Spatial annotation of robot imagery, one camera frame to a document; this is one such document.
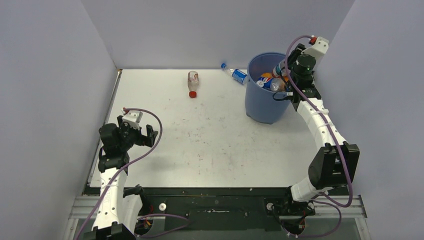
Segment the red cap red label bottle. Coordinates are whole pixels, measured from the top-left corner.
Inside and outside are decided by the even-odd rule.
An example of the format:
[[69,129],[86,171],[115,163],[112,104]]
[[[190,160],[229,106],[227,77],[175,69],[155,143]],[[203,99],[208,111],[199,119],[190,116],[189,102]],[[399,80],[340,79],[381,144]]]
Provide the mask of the red cap red label bottle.
[[272,70],[271,76],[273,78],[280,78],[282,79],[284,76],[286,76],[285,73],[285,60],[281,60]]

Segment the crushed clear bottle blue cap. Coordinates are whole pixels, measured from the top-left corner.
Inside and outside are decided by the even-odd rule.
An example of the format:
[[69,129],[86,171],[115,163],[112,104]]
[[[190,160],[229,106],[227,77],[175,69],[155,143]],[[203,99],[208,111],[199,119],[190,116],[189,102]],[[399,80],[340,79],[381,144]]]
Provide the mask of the crushed clear bottle blue cap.
[[286,82],[281,78],[272,78],[269,89],[273,92],[285,92]]

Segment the pepsi bottle blue label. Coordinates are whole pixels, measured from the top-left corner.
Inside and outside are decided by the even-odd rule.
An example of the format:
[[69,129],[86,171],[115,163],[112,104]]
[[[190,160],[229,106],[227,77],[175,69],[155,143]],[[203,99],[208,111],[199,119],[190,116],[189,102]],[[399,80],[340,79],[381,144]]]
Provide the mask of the pepsi bottle blue label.
[[256,81],[256,84],[263,88],[263,89],[270,89],[271,88],[271,83],[274,80],[273,77],[259,77],[258,80]]

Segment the blue plastic bin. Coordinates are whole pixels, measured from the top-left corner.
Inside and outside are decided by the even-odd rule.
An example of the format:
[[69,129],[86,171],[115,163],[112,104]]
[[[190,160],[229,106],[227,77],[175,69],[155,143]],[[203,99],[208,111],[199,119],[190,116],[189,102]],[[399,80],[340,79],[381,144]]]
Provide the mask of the blue plastic bin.
[[245,112],[256,122],[272,125],[278,122],[291,105],[284,92],[275,93],[257,85],[264,73],[272,72],[286,55],[279,52],[265,52],[253,57],[247,65],[249,77],[245,91]]

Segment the orange bottle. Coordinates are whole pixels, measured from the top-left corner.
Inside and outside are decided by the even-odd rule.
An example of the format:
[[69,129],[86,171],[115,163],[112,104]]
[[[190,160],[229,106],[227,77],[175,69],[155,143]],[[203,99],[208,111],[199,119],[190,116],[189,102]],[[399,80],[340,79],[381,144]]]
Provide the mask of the orange bottle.
[[265,73],[263,73],[263,74],[261,75],[261,77],[263,77],[263,78],[272,78],[273,76],[272,76],[272,74],[271,74],[271,73],[269,73],[269,72],[265,72]]

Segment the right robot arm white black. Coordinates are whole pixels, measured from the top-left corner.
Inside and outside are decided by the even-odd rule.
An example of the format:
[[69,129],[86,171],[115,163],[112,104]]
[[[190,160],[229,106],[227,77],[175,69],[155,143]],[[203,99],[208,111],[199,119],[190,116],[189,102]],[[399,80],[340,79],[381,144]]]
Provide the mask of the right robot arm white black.
[[353,180],[360,150],[339,133],[330,119],[323,99],[315,86],[314,67],[328,44],[319,40],[310,47],[299,43],[288,49],[283,61],[289,97],[294,110],[302,117],[313,136],[317,153],[308,167],[307,176],[290,187],[290,196],[283,199],[283,209],[296,214],[315,197],[323,196],[338,207],[346,208],[353,201]]

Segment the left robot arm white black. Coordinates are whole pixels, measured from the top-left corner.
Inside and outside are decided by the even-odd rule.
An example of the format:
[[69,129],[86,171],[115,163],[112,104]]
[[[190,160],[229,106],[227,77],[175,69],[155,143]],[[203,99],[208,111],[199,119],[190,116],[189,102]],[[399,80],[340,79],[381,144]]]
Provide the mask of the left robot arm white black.
[[142,133],[141,111],[131,110],[117,117],[117,123],[107,123],[99,130],[102,147],[98,153],[100,200],[94,207],[95,220],[84,240],[134,240],[138,216],[149,210],[140,185],[125,189],[130,156],[135,145],[152,148],[158,131],[146,125]]

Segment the far blue label bottle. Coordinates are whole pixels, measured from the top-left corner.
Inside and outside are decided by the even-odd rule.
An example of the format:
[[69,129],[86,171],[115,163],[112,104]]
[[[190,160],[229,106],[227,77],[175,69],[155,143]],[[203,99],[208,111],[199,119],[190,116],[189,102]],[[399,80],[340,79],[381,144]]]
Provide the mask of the far blue label bottle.
[[227,75],[238,83],[244,85],[247,82],[248,75],[240,69],[231,69],[226,63],[222,63],[220,67]]

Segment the red label small bottle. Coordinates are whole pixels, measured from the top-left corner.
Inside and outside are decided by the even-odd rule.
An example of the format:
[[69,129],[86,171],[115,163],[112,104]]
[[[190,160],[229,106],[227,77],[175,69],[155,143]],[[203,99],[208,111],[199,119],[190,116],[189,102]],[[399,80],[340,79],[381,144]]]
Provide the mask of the red label small bottle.
[[197,89],[199,86],[199,74],[197,71],[189,71],[187,74],[188,95],[190,98],[197,97]]

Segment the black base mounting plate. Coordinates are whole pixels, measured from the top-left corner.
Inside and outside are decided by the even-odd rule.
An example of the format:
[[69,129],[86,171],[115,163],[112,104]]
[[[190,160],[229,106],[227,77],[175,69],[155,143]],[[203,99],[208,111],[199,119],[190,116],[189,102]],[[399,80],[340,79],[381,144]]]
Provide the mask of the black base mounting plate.
[[295,202],[285,187],[166,188],[126,187],[125,197],[136,195],[142,207],[135,232],[146,234],[157,222],[166,231],[279,231],[301,233],[306,218],[315,216],[317,202]]

